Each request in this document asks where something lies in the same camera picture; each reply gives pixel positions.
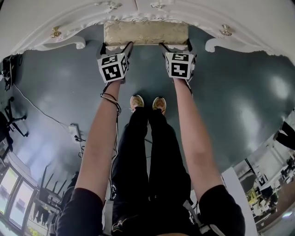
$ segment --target drawer handle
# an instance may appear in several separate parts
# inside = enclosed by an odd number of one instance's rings
[[[222,25],[223,29],[220,30],[221,34],[224,36],[231,36],[232,35],[232,29],[227,24]]]
[[[53,33],[50,35],[51,38],[56,38],[61,35],[61,32],[59,31],[59,26],[56,26],[52,29]]]

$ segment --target forearm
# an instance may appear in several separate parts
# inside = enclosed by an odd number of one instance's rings
[[[115,81],[106,93],[118,100],[120,81]],[[87,138],[76,188],[88,189],[104,200],[116,139],[117,107],[102,99]]]
[[[210,188],[223,184],[213,159],[211,142],[195,101],[181,79],[174,79],[181,139],[197,199]]]

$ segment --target gray floor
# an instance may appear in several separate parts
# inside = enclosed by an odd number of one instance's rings
[[[224,171],[255,151],[279,128],[282,116],[295,107],[295,68],[287,58],[264,52],[216,48],[216,52],[209,53],[205,51],[205,43],[211,38],[208,34],[195,27],[189,28],[189,34],[198,52],[191,87],[212,139],[218,167]],[[78,124],[83,138],[87,138],[104,87],[95,59],[103,42],[103,29],[92,26],[79,35],[88,41],[82,50],[69,45],[46,52],[25,52],[17,85],[47,115],[64,124]],[[30,132],[28,138],[13,134],[14,153],[36,180],[49,163],[56,179],[70,178],[81,163],[79,146],[16,89],[11,93],[16,98],[16,110],[28,116],[22,127]],[[166,98],[166,117],[180,141],[176,94],[157,46],[136,46],[133,50],[119,96],[123,109],[119,136],[131,116],[128,108],[134,94],[141,94],[148,105],[156,96]],[[8,99],[10,93],[3,96],[3,100]],[[150,156],[151,144],[147,143],[146,149]]]

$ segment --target black shirt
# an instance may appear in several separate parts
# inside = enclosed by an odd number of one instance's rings
[[[245,221],[241,208],[223,185],[208,190],[200,199],[201,221],[216,225],[226,236],[244,236]],[[58,222],[57,236],[98,236],[102,234],[101,199],[86,189],[75,189],[70,202],[66,205]],[[114,235],[159,235],[164,233],[183,233],[200,235],[189,229],[187,219],[177,218],[178,210],[170,206],[163,208],[148,207],[143,215],[126,218],[123,230]]]

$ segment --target white power strip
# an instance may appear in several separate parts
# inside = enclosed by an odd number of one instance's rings
[[[78,126],[76,126],[75,124],[69,125],[69,131],[73,142],[79,144],[79,142],[76,141],[76,138],[80,138]]]

